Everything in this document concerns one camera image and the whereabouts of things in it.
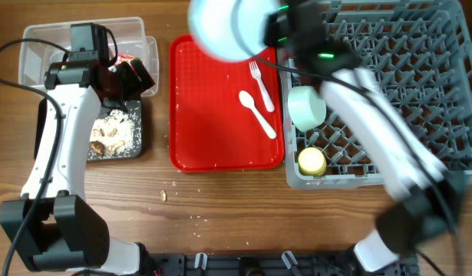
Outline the black waste tray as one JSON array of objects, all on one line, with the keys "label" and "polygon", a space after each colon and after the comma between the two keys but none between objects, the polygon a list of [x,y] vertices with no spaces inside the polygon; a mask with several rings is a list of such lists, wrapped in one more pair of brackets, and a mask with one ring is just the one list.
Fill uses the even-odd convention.
[{"label": "black waste tray", "polygon": [[[114,160],[114,159],[133,159],[137,158],[141,155],[143,151],[143,123],[142,123],[142,103],[140,100],[130,100],[126,102],[126,106],[130,117],[134,120],[135,123],[135,130],[134,130],[134,148],[128,151],[124,155],[119,155],[118,157],[100,157],[89,150],[87,153],[87,161],[88,162],[96,162],[96,161],[103,161],[103,160]],[[101,107],[101,111],[97,117],[97,119],[105,118],[112,110],[106,109]]]}]

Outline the white plastic fork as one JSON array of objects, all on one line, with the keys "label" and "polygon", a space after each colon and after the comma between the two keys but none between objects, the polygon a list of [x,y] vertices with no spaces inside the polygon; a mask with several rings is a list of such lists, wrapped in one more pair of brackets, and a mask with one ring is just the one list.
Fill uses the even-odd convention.
[{"label": "white plastic fork", "polygon": [[265,84],[263,83],[261,71],[258,67],[258,64],[255,61],[250,61],[249,69],[253,79],[257,82],[259,86],[259,90],[262,95],[263,103],[266,107],[266,110],[268,112],[273,112],[275,110],[275,106],[272,102],[271,97],[269,96],[269,92],[267,91]]}]

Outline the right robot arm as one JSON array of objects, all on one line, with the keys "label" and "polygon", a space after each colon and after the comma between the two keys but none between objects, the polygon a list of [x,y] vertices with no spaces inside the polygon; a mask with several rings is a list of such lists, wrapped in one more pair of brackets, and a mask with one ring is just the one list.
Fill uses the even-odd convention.
[{"label": "right robot arm", "polygon": [[394,205],[375,219],[374,230],[337,260],[348,275],[382,271],[443,233],[454,240],[457,273],[463,274],[458,231],[468,186],[413,134],[363,67],[361,55],[329,37],[317,1],[283,1],[265,18],[264,43],[286,49],[295,72],[332,108],[383,175]]}]

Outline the rice and food scraps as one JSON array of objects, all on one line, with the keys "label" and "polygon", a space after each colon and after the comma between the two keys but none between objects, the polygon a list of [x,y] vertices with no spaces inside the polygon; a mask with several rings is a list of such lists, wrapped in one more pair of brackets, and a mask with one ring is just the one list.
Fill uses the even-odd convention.
[{"label": "rice and food scraps", "polygon": [[100,157],[124,155],[134,148],[134,130],[134,120],[128,113],[112,110],[94,121],[89,150]]}]

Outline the grey dishwasher rack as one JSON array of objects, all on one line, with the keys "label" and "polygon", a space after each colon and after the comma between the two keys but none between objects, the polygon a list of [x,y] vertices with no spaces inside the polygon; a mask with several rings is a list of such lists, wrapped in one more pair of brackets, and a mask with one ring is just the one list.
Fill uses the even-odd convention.
[{"label": "grey dishwasher rack", "polygon": [[[472,43],[457,1],[325,1],[328,36],[347,43],[375,73],[380,88],[422,143],[449,169],[472,181]],[[332,110],[324,123],[298,130],[283,122],[286,180],[294,189],[380,185],[377,167]],[[299,171],[298,155],[313,147],[322,176]]]}]

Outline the clear plastic bin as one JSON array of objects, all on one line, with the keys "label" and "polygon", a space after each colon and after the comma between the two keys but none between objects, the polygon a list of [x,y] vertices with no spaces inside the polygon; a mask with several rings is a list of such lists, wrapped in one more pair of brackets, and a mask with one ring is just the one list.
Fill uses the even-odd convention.
[{"label": "clear plastic bin", "polygon": [[[118,46],[120,54],[141,59],[145,68],[155,82],[149,90],[144,91],[142,97],[152,97],[159,88],[159,54],[157,41],[145,33],[144,21],[139,17],[96,19],[93,23],[110,29],[116,41],[109,41],[110,53],[114,53],[114,45]],[[24,38],[36,38],[50,41],[63,48],[71,49],[70,27],[72,21],[30,25],[23,34]],[[62,60],[64,52],[47,44],[25,42],[21,44],[19,57],[18,82],[22,85],[46,91],[44,74],[50,64]]]}]

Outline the green bowl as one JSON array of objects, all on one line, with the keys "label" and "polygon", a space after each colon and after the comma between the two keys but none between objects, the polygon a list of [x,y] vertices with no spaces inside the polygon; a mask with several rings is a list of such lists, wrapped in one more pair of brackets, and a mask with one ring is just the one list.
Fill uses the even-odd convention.
[{"label": "green bowl", "polygon": [[322,125],[326,118],[325,101],[314,87],[293,87],[288,95],[289,115],[295,127],[306,132]]}]

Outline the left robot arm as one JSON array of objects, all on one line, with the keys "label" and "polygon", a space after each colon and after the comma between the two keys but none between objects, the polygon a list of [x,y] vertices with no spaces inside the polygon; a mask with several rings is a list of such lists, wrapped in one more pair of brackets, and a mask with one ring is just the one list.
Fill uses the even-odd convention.
[{"label": "left robot arm", "polygon": [[40,91],[47,111],[33,170],[16,200],[0,208],[0,224],[32,272],[154,275],[141,243],[113,238],[87,204],[84,172],[94,121],[105,100],[139,97],[154,82],[138,59],[118,61],[112,31],[94,23],[70,27],[71,46],[51,64]]}]

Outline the yellow plastic cup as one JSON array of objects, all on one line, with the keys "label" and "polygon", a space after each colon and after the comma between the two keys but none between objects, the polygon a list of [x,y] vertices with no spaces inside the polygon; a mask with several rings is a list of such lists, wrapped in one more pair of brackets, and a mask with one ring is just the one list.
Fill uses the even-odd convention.
[{"label": "yellow plastic cup", "polygon": [[320,149],[305,148],[297,159],[299,171],[305,176],[322,176],[326,170],[327,162]]}]

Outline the red serving tray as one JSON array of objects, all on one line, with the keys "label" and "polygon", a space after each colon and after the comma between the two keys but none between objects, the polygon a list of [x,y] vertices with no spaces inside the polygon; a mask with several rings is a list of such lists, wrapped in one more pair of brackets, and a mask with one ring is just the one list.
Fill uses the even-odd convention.
[{"label": "red serving tray", "polygon": [[[170,161],[184,173],[271,169],[285,155],[276,69],[258,65],[275,106],[268,112],[249,62],[226,63],[201,51],[192,37],[170,45]],[[253,112],[239,102],[245,90],[276,131],[268,138]]]}]

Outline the white plastic spoon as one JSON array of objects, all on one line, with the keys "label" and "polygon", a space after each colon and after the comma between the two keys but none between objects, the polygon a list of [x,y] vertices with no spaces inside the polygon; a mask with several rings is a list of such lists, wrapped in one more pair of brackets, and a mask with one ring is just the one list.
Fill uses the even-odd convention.
[{"label": "white plastic spoon", "polygon": [[262,116],[262,114],[257,110],[256,105],[254,103],[253,97],[246,92],[245,90],[241,90],[239,92],[239,102],[245,107],[251,110],[258,120],[260,126],[268,136],[268,138],[274,140],[277,137],[276,131],[272,128],[272,126],[266,121],[266,119]]}]

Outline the red snack wrapper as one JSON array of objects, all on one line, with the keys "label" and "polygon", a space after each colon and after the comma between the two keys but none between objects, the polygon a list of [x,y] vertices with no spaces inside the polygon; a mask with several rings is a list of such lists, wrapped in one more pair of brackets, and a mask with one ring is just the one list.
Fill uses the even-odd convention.
[{"label": "red snack wrapper", "polygon": [[141,59],[129,54],[119,54],[117,57],[117,61],[114,65],[108,68],[111,72],[116,73],[123,73],[127,71],[127,64],[131,68],[131,70],[135,73],[140,71],[139,65],[141,63]]}]

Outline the light blue plate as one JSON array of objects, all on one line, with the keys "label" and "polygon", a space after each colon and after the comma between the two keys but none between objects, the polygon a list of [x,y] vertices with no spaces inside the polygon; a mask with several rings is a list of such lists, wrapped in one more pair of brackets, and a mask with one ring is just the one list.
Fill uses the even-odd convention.
[{"label": "light blue plate", "polygon": [[266,20],[278,7],[276,0],[192,0],[187,13],[190,34],[212,58],[245,61],[266,49]]}]

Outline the food crumb on table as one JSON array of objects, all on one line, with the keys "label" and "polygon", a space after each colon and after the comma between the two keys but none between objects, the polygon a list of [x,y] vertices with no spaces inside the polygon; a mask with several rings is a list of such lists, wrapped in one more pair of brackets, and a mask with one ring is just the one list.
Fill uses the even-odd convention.
[{"label": "food crumb on table", "polygon": [[164,190],[160,191],[160,198],[162,202],[165,202],[167,200],[167,194]]}]

